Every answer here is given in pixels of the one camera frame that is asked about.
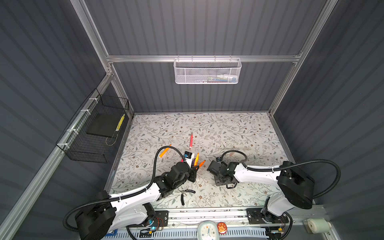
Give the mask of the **pink marker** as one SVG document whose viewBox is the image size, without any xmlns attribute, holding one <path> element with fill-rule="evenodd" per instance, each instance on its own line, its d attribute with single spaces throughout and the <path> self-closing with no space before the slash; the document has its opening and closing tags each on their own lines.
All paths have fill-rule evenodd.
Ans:
<svg viewBox="0 0 384 240">
<path fill-rule="evenodd" d="M 194 142 L 194 134 L 191 133 L 191 135 L 190 135 L 190 145 L 189 145 L 189 149 L 190 149 L 190 150 L 191 150 L 192 147 L 193 147 L 193 142 Z"/>
</svg>

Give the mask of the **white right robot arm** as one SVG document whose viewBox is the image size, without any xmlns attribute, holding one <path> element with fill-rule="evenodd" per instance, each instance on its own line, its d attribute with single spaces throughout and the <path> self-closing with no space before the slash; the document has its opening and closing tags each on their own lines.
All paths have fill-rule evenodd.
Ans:
<svg viewBox="0 0 384 240">
<path fill-rule="evenodd" d="M 239 183 L 258 183 L 277 187 L 280 191 L 267 200 L 258 215 L 265 223 L 275 223 L 285 212 L 297 207 L 309 210 L 313 205 L 315 180 L 292 162 L 284 161 L 280 166 L 260 169 L 247 168 L 241 163 L 213 161 L 208 172 L 214 176 L 216 186 Z"/>
</svg>

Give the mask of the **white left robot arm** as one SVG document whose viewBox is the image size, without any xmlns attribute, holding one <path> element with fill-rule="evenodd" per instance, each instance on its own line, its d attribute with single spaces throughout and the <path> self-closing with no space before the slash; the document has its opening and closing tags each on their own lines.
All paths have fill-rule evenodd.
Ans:
<svg viewBox="0 0 384 240">
<path fill-rule="evenodd" d="M 152 185 L 136 193 L 118 194 L 115 197 L 102 192 L 97 200 L 76 211 L 75 221 L 82 240 L 100 240 L 108 232 L 130 225 L 146 227 L 156 218 L 152 204 L 173 193 L 186 181 L 195 182 L 199 166 L 179 162 L 153 179 Z"/>
</svg>

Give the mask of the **lone orange marker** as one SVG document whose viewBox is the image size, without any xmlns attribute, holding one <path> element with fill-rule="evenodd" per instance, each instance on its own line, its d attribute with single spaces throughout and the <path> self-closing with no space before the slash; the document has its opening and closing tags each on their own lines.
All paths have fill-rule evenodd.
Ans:
<svg viewBox="0 0 384 240">
<path fill-rule="evenodd" d="M 166 153 L 167 153 L 167 151 L 169 150 L 170 148 L 168 147 L 168 148 L 165 148 L 164 150 L 163 150 L 163 152 L 159 155 L 159 158 L 162 158 Z"/>
</svg>

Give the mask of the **white analog clock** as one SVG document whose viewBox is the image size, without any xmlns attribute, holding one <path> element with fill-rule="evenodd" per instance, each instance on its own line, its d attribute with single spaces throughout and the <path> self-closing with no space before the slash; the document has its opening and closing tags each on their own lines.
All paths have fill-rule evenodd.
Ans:
<svg viewBox="0 0 384 240">
<path fill-rule="evenodd" d="M 217 224 L 212 221 L 203 221 L 197 229 L 198 240 L 219 240 L 219 232 Z"/>
</svg>

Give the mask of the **yellow marker in basket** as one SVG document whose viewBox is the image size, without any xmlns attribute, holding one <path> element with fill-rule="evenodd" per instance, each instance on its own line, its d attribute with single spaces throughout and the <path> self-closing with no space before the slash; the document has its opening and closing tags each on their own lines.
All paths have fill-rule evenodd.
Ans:
<svg viewBox="0 0 384 240">
<path fill-rule="evenodd" d="M 116 132 L 119 132 L 119 131 L 120 131 L 121 126 L 122 126 L 122 124 L 123 124 L 123 122 L 124 122 L 124 120 L 125 120 L 125 116 L 126 116 L 126 114 L 123 114 L 123 115 L 121 116 L 121 118 L 120 118 L 120 120 L 119 120 L 119 122 L 118 122 L 118 124 L 117 124 L 117 127 L 116 127 Z"/>
</svg>

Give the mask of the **black flat pad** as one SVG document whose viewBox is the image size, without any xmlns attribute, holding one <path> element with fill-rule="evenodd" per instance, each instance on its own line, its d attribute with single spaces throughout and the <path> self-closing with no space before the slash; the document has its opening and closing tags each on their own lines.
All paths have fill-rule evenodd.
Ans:
<svg viewBox="0 0 384 240">
<path fill-rule="evenodd" d="M 86 130 L 88 135 L 111 138 L 116 132 L 121 116 L 97 114 Z"/>
</svg>

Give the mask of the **white tape roll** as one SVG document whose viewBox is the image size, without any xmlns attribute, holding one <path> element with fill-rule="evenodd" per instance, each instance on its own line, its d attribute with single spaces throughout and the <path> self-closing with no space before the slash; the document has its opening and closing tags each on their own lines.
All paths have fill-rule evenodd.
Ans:
<svg viewBox="0 0 384 240">
<path fill-rule="evenodd" d="M 332 224 L 324 218 L 306 219 L 303 223 L 309 234 L 328 233 L 332 228 Z"/>
</svg>

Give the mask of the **black handled pliers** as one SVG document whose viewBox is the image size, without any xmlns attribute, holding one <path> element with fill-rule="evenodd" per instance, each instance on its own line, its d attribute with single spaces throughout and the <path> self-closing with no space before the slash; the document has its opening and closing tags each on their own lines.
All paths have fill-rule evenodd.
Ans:
<svg viewBox="0 0 384 240">
<path fill-rule="evenodd" d="M 195 194 L 196 191 L 194 191 L 194 190 L 189 190 L 189 189 L 181 190 L 181 204 L 182 204 L 182 206 L 185 205 L 185 196 L 187 195 L 187 193 Z"/>
</svg>

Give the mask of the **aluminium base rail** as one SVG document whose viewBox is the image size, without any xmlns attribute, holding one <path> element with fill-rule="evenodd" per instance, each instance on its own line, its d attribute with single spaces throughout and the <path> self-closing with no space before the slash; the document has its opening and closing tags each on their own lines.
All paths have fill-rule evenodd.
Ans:
<svg viewBox="0 0 384 240">
<path fill-rule="evenodd" d="M 203 221 L 215 223 L 224 222 L 228 227 L 250 226 L 248 207 L 220 207 L 220 208 L 175 208 L 168 209 L 168 228 L 192 228 Z M 310 210 L 293 208 L 288 211 L 294 225 L 302 225 L 306 219 L 324 218 L 329 221 L 322 205 L 313 205 Z"/>
</svg>

